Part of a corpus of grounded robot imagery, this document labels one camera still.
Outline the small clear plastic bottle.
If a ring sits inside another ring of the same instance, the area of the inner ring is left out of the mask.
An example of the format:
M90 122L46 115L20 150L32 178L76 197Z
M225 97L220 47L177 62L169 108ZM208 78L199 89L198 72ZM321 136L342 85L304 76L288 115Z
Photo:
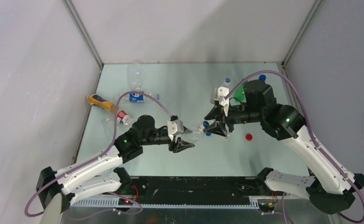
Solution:
M201 140L204 136L204 125L203 123L199 123L195 127L192 127L190 129L187 129L184 131L184 133L181 135L181 140L187 143L195 144L199 140Z

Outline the green plastic bottle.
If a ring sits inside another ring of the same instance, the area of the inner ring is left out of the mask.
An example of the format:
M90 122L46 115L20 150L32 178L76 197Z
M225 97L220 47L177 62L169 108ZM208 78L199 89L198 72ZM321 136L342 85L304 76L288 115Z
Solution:
M244 84L240 85L236 91L234 92L234 100L235 102L244 102L245 101L245 92L244 92Z

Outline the clear ribbed plastic bottle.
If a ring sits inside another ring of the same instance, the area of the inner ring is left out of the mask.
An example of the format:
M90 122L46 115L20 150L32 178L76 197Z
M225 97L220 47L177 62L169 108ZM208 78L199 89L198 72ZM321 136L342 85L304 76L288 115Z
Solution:
M229 89L231 87L231 79L230 78L225 78L224 81L223 81L222 87L225 87L225 88Z

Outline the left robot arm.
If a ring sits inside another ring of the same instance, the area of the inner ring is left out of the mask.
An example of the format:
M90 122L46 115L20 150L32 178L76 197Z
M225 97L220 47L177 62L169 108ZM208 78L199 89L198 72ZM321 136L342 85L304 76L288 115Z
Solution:
M104 151L59 170L43 169L36 186L42 207L47 208L57 194L61 196L61 211L94 195L127 194L132 188L132 179L122 165L143 154L143 146L167 145L173 153L194 147L193 143L182 140L185 131L187 128L177 116L172 116L160 128L155 127L152 116L140 116Z

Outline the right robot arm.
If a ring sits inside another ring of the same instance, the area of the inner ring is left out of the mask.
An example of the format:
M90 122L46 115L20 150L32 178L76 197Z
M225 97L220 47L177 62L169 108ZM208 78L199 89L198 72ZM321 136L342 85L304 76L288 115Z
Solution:
M205 132L227 137L237 124L258 122L265 133L290 147L313 173L298 176L264 168L255 178L258 193L293 194L308 199L317 209L331 215L351 207L356 190L364 186L364 175L343 168L309 133L305 118L296 108L279 104L272 87L262 80L244 84L245 102L239 105L230 105L228 93L226 87L214 89L214 106L205 117L212 124Z

